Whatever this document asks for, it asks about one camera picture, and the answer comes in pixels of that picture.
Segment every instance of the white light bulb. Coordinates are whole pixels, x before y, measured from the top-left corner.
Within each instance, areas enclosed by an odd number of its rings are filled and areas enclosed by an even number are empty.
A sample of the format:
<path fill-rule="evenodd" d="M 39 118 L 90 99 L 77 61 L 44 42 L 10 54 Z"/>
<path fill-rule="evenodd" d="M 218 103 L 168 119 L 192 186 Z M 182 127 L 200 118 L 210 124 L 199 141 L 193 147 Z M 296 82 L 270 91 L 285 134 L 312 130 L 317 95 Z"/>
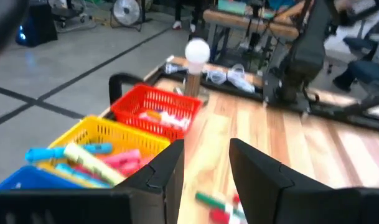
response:
<path fill-rule="evenodd" d="M 188 72 L 200 75 L 203 66 L 210 58 L 210 47 L 203 39 L 194 38 L 185 48 L 185 57 L 188 61 Z"/>

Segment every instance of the yellow basket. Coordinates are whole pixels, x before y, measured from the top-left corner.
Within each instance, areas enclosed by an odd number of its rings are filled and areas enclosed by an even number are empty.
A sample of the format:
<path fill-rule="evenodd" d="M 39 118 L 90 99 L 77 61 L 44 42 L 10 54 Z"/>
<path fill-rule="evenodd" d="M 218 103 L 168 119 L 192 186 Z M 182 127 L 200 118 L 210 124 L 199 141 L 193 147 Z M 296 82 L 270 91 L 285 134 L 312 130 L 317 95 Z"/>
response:
<path fill-rule="evenodd" d="M 87 116 L 84 118 L 55 140 L 49 148 L 66 146 L 71 142 L 77 144 L 110 143 L 113 146 L 110 155 L 119 154 L 132 149 L 139 149 L 141 155 L 146 157 L 156 156 L 170 145 L 170 141 L 167 138 L 149 134 L 130 126 L 98 118 L 96 116 Z M 95 187 L 87 181 L 77 179 L 71 175 L 56 170 L 55 166 L 61 162 L 67 162 L 67 160 L 59 159 L 39 162 L 36 166 L 84 187 Z"/>

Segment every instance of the red basket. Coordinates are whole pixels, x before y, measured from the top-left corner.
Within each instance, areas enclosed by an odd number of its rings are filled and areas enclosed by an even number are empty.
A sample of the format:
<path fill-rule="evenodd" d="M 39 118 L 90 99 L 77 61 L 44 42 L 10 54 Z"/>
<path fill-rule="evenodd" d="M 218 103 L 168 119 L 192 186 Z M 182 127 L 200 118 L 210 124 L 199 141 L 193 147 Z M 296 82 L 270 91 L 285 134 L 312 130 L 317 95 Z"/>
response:
<path fill-rule="evenodd" d="M 133 89 L 113 103 L 111 110 L 120 123 L 164 136 L 174 142 L 176 139 L 184 138 L 201 106 L 202 102 L 196 98 L 140 84 L 135 85 Z M 139 114 L 145 110 L 163 110 L 169 114 L 190 119 L 190 124 L 184 131 L 139 118 Z"/>

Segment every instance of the wooden tabletop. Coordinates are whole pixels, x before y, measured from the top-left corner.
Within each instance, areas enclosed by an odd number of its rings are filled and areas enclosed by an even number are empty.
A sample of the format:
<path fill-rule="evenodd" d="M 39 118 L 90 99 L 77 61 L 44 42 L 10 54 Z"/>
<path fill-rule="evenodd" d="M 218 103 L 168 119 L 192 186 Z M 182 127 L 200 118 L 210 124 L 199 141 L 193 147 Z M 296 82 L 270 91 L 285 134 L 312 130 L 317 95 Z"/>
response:
<path fill-rule="evenodd" d="M 226 26 L 241 27 L 247 29 L 249 20 L 243 16 L 236 16 L 233 14 L 227 14 L 223 12 L 217 12 L 207 9 L 203 13 L 203 18 L 206 22 L 217 22 L 226 24 Z M 250 31 L 252 32 L 262 32 L 266 27 L 266 23 L 258 23 L 257 20 L 252 21 L 250 26 Z M 285 26 L 271 22 L 269 28 L 272 30 L 274 35 L 285 36 L 290 39 L 295 39 L 299 33 L 295 27 Z"/>
<path fill-rule="evenodd" d="M 182 58 L 172 62 L 185 65 Z M 226 68 L 209 67 L 226 70 Z M 260 79 L 248 74 L 249 82 Z M 172 91 L 180 83 L 161 80 Z M 321 91 L 325 101 L 351 98 Z M 331 187 L 379 187 L 379 133 L 335 121 L 264 108 L 244 98 L 210 92 L 185 137 L 185 179 L 179 224 L 211 223 L 209 208 L 196 202 L 196 191 L 230 201 L 235 193 L 228 156 L 230 138 L 239 138 L 308 177 Z"/>

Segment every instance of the gray floor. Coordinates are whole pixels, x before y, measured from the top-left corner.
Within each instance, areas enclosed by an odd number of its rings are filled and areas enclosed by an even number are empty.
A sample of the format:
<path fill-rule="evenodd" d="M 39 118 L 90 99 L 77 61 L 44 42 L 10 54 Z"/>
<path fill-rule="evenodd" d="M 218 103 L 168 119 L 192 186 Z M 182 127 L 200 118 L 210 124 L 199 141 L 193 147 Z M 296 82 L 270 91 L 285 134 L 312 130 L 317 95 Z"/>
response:
<path fill-rule="evenodd" d="M 183 56 L 188 33 L 170 30 L 168 19 L 142 32 L 98 26 L 33 49 L 11 44 L 0 56 L 0 182 L 25 164 L 30 147 L 47 146 L 81 114 L 109 106 L 110 75 L 144 77 L 166 57 Z M 332 76 L 321 72 L 315 86 L 330 90 Z"/>

